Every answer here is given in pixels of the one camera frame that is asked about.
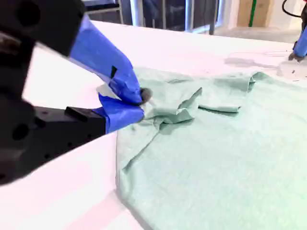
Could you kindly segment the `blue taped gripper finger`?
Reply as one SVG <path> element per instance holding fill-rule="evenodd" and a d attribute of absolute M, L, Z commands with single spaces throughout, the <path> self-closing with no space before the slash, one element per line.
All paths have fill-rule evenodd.
<path fill-rule="evenodd" d="M 307 22 L 302 22 L 302 32 L 295 42 L 288 60 L 303 60 L 307 56 Z"/>

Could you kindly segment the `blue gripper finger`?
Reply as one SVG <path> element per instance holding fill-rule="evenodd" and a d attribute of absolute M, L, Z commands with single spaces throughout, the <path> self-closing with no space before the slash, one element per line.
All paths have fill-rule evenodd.
<path fill-rule="evenodd" d="M 94 109 L 36 108 L 33 162 L 35 167 L 143 119 L 143 110 L 119 99 L 99 95 Z"/>
<path fill-rule="evenodd" d="M 151 97 L 130 60 L 93 25 L 80 0 L 1 1 L 0 72 L 6 77 L 1 86 L 17 96 L 37 43 L 99 76 L 128 104 L 144 104 Z"/>

